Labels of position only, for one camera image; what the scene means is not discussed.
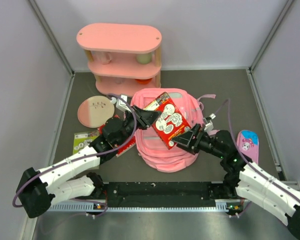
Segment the red colourful comic book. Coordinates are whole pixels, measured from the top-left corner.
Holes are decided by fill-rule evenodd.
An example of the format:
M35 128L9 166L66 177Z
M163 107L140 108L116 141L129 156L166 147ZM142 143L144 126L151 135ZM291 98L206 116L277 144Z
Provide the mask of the red colourful comic book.
M123 126L123 119L117 114L109 118L105 124L98 128L100 135L107 141L107 143L114 149L121 145L120 149L117 150L116 156L119 157L136 144L135 136L131 136L126 142L120 144L120 131Z

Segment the red cartoon book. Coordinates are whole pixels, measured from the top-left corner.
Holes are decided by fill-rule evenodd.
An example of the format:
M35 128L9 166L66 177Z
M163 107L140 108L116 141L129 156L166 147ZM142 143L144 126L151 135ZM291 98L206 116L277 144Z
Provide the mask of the red cartoon book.
M152 128L169 150L176 145L174 137L191 129L186 118L185 106L182 96L177 99L172 93L165 91L144 107L147 111L160 112Z

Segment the pink school backpack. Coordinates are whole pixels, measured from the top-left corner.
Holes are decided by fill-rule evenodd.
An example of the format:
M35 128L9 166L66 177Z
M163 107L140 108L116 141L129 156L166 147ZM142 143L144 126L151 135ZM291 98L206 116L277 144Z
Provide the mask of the pink school backpack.
M183 89L178 88L145 88L137 91L131 100L132 106L144 109L145 105L163 92L172 93L176 99L183 97L185 103L185 117L191 128L195 124L203 124L204 105ZM146 130L138 129L134 133L136 148L145 163L164 173L180 171L195 162L197 154L191 154L175 145L167 149L162 140L155 133L153 127Z

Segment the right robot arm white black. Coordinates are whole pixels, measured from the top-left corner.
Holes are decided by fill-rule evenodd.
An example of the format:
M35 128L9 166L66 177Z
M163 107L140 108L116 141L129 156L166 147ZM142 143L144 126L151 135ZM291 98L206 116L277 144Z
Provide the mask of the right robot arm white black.
M231 132L220 130L210 136L196 124L172 141L188 153L195 155L204 151L220 158L220 165L226 172L224 194L229 198L244 198L263 208L300 240L300 191L270 175L243 154Z

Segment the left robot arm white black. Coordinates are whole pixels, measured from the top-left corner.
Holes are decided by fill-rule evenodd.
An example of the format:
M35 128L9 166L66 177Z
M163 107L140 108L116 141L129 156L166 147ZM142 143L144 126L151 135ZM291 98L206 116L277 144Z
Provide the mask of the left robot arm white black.
M144 110L134 105L125 112L125 119L109 118L101 134L76 154L46 168L25 170L13 200L19 200L19 207L33 219L59 202L83 196L99 198L104 187L97 174L75 177L111 160L136 130L147 130L160 115L161 111Z

